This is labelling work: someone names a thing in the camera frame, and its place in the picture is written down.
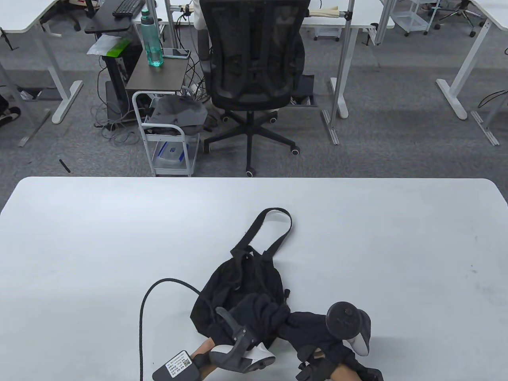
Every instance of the black glove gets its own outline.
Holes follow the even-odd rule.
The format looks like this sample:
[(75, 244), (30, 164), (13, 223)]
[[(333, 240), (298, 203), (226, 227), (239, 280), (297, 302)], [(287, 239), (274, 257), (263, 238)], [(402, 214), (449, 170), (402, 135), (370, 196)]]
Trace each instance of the black glove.
[(277, 330), (280, 338), (289, 341), (298, 352), (304, 346), (320, 348), (325, 358), (336, 366), (344, 362), (351, 349), (344, 346), (342, 340), (332, 336), (326, 326), (326, 316), (312, 312), (293, 312)]
[[(286, 304), (279, 305), (272, 302), (266, 294), (249, 294), (229, 312), (239, 325), (247, 326), (251, 334), (256, 337), (253, 345), (259, 344), (276, 332), (291, 313)], [(219, 316), (217, 322), (208, 327), (208, 334), (215, 345), (235, 343), (233, 330)]]

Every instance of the office chair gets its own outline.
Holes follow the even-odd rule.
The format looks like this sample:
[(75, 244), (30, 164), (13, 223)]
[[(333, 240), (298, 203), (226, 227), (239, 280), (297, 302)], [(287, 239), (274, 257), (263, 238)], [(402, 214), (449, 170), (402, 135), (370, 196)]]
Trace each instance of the office chair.
[[(438, 11), (448, 11), (451, 13), (446, 15), (445, 17), (440, 18), (437, 22), (440, 22), (440, 21), (442, 21), (450, 16), (453, 16), (453, 15), (457, 15), (457, 16), (462, 15), (467, 20), (469, 25), (471, 26), (471, 33), (469, 34), (469, 36), (470, 37), (476, 36), (476, 32), (474, 31), (474, 25), (473, 25), (473, 22), (471, 21), (471, 19), (469, 18), (469, 15), (478, 17), (478, 18), (483, 18), (483, 16), (479, 13), (470, 11), (467, 8), (467, 7), (469, 7), (470, 4), (471, 4), (470, 0), (460, 0), (460, 3), (455, 8), (445, 8), (445, 7), (441, 7), (441, 6), (438, 7), (437, 8)], [(429, 15), (432, 16), (433, 11), (434, 11), (434, 8), (432, 8), (432, 10), (429, 11)], [(440, 24), (434, 25), (434, 29), (435, 30), (441, 29), (441, 25)]]
[(72, 9), (73, 5), (69, 4), (69, 0), (60, 0), (53, 7), (51, 7), (51, 9), (46, 12), (44, 16), (42, 16), (41, 24), (45, 24), (56, 15), (65, 15), (74, 23), (74, 30), (80, 31), (81, 25), (79, 24), (78, 19), (71, 13)]
[[(210, 143), (247, 135), (246, 175), (251, 166), (254, 135), (288, 145), (296, 143), (261, 125), (277, 121), (277, 111), (254, 118), (255, 111), (287, 106), (303, 72), (305, 50), (299, 29), (310, 0), (201, 0), (208, 31), (198, 31), (198, 55), (207, 93), (214, 106), (224, 109), (223, 121), (238, 126), (204, 141)], [(233, 111), (245, 111), (243, 118)]]

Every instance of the computer keyboard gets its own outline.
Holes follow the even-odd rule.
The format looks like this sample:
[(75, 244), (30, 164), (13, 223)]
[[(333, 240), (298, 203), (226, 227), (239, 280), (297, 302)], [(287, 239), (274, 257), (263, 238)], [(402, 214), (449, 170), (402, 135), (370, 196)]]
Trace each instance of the computer keyboard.
[(145, 0), (123, 0), (122, 3), (113, 11), (115, 17), (133, 17), (136, 16), (145, 5)]

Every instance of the human hand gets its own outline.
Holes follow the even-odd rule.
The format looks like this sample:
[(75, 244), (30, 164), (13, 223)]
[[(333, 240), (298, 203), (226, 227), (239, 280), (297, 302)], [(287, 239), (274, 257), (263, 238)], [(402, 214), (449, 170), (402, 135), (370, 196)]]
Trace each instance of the human hand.
[[(272, 302), (266, 294), (249, 294), (229, 312), (239, 325), (249, 328), (256, 338), (254, 345), (267, 339), (291, 313), (286, 304)], [(235, 343), (233, 330), (221, 317), (210, 325), (208, 333), (215, 345)]]

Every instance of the chair base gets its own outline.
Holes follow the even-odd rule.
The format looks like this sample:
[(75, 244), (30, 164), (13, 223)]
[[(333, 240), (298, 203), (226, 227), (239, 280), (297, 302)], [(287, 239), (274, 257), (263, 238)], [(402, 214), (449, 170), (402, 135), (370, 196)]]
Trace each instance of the chair base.
[(205, 139), (203, 142), (203, 152), (210, 153), (210, 143), (229, 139), (233, 136), (247, 135), (247, 165), (245, 167), (245, 174), (248, 177), (254, 177), (256, 175), (255, 169), (251, 166), (252, 137), (254, 135), (264, 136), (270, 140), (288, 145), (293, 155), (298, 155), (300, 153), (300, 148), (298, 148), (293, 140), (289, 140), (284, 136), (261, 127), (261, 125), (266, 122), (275, 123), (277, 121), (277, 111), (272, 111), (256, 119), (254, 119), (253, 111), (247, 111), (247, 118), (242, 118), (241, 116), (238, 116), (231, 111), (226, 111), (223, 115), (221, 115), (220, 118), (222, 121), (227, 121), (229, 118), (231, 118), (239, 125), (214, 137)]
[[(470, 4), (469, 2), (463, 1), (463, 2), (461, 2), (461, 4), (458, 7), (453, 8), (453, 9), (445, 8), (445, 7), (438, 7), (437, 8), (438, 11), (451, 12), (450, 14), (446, 15), (445, 17), (440, 18), (438, 20), (438, 22), (439, 21), (443, 21), (444, 19), (446, 19), (448, 17), (451, 17), (451, 16), (454, 16), (454, 15), (462, 16), (462, 17), (464, 17), (466, 19), (467, 23), (471, 27), (471, 33), (469, 34), (469, 36), (470, 37), (476, 36), (476, 32), (474, 31), (473, 22), (471, 21), (469, 16), (474, 16), (474, 17), (477, 17), (477, 18), (482, 18), (482, 15), (480, 15), (480, 14), (478, 14), (476, 12), (468, 10), (467, 7), (469, 6), (469, 4)], [(439, 27), (438, 27), (438, 25), (439, 24), (436, 24), (434, 29), (439, 29), (440, 25), (439, 25)]]

